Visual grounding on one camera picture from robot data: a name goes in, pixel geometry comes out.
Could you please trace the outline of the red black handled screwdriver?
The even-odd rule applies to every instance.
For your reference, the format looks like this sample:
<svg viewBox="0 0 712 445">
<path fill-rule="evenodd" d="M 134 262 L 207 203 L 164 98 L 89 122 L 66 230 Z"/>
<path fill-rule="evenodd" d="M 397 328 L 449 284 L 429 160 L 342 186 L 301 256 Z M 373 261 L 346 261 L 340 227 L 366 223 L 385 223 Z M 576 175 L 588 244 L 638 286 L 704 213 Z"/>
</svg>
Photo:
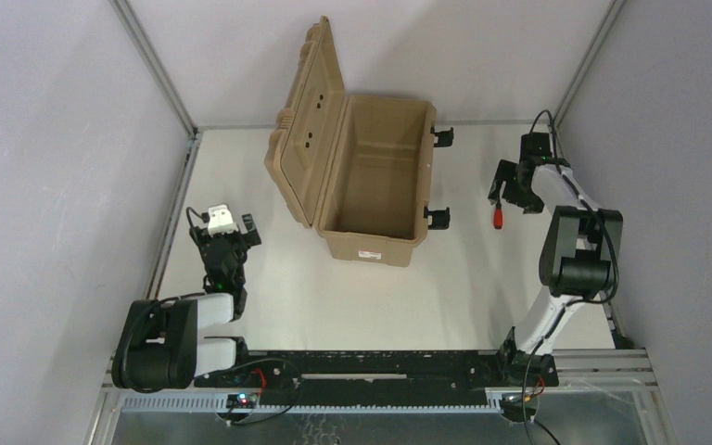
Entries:
<svg viewBox="0 0 712 445">
<path fill-rule="evenodd" d="M 495 209 L 493 213 L 493 227 L 496 230 L 501 230 L 503 228 L 503 212 L 502 212 L 502 203 L 500 201 L 497 201 L 495 203 Z"/>
</svg>

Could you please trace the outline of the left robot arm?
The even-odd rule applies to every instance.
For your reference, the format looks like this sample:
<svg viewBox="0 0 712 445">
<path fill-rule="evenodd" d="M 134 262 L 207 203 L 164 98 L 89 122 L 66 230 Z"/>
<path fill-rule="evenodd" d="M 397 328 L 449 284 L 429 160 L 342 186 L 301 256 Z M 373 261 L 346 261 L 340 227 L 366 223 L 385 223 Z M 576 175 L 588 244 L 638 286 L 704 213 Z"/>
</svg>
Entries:
<svg viewBox="0 0 712 445">
<path fill-rule="evenodd" d="M 204 266 L 201 291 L 131 304 L 112 359 L 115 387 L 141 393 L 183 389 L 197 377 L 235 366 L 237 338 L 203 332 L 243 315 L 245 264 L 261 236 L 251 214 L 236 223 L 225 206 L 209 209 L 201 221 L 189 227 Z"/>
</svg>

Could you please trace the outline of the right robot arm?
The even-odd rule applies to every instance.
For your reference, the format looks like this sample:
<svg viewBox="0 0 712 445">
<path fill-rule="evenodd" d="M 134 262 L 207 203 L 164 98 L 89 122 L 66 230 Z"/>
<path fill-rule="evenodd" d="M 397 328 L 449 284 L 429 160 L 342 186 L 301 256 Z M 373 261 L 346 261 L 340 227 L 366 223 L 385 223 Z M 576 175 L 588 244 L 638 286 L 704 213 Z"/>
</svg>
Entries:
<svg viewBox="0 0 712 445">
<path fill-rule="evenodd" d="M 619 284 L 622 214 L 581 191 L 554 143 L 550 133 L 522 135 L 518 161 L 500 161 L 488 194 L 497 229 L 505 204 L 551 215 L 539 259 L 540 293 L 496 355 L 497 374 L 509 386 L 551 382 L 553 346 L 563 327 L 579 308 L 612 299 Z"/>
</svg>

